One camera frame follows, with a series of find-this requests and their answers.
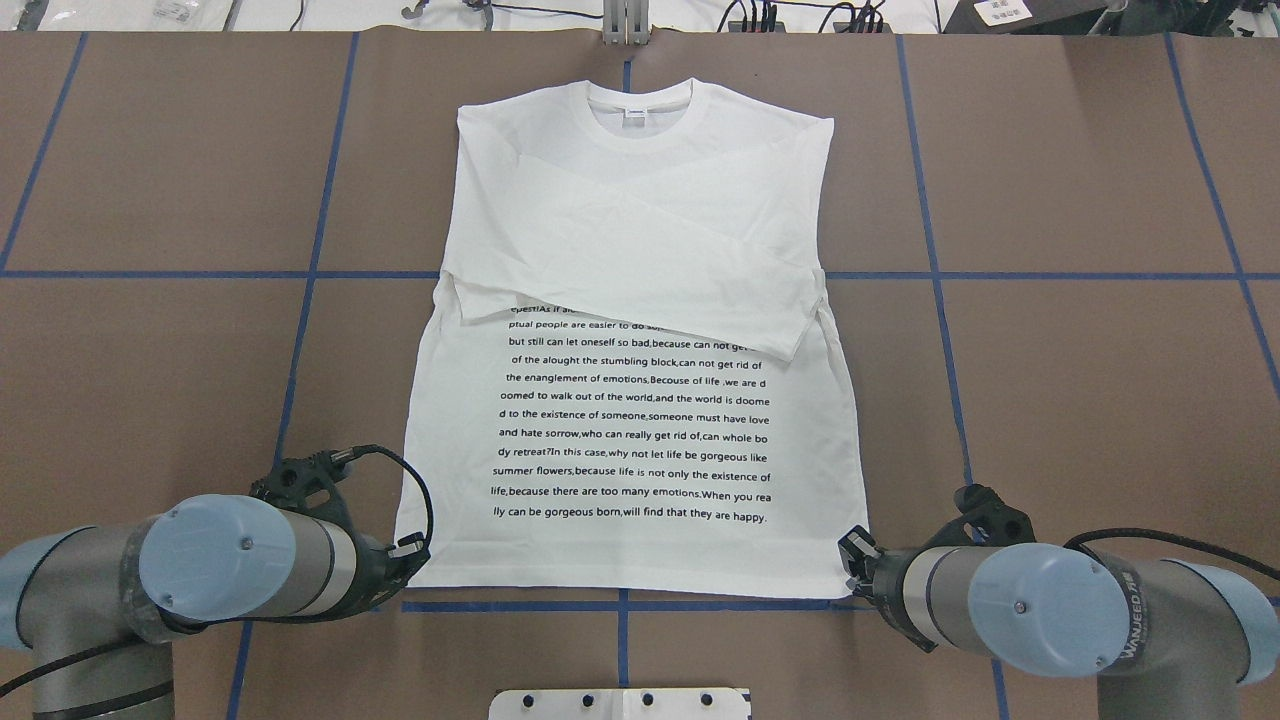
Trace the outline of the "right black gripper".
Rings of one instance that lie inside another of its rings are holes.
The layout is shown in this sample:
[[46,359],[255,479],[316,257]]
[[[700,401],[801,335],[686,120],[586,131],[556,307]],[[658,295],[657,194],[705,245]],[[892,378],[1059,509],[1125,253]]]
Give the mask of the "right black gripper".
[[905,579],[920,550],[877,550],[865,527],[854,527],[838,541],[847,573],[846,587],[855,598],[868,598],[888,626],[925,653],[936,650],[909,616]]

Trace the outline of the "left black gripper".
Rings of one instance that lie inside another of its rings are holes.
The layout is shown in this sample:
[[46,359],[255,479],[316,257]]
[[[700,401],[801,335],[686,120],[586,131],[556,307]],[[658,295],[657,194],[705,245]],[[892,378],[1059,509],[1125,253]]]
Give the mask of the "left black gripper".
[[387,544],[364,533],[352,536],[356,550],[355,577],[330,619],[352,618],[379,607],[398,594],[413,578],[413,566],[421,568],[431,557],[430,537],[424,532],[401,537]]

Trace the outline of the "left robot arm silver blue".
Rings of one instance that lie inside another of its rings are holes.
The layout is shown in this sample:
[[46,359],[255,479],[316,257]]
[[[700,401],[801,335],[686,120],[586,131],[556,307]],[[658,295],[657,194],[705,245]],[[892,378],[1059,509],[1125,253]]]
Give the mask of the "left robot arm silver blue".
[[201,495],[133,525],[77,527],[3,555],[3,647],[36,719],[173,719],[173,646],[223,623],[352,618],[402,591],[428,538],[383,544],[259,498]]

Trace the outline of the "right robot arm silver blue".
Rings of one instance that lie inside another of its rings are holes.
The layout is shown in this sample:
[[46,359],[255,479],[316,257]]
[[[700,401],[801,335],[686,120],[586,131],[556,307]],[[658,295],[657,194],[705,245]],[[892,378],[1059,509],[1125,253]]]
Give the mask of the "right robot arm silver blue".
[[1277,670],[1277,610],[1224,568],[1041,543],[1015,521],[909,550],[855,527],[838,547],[852,594],[918,648],[1091,678],[1102,719],[1238,719],[1240,688]]

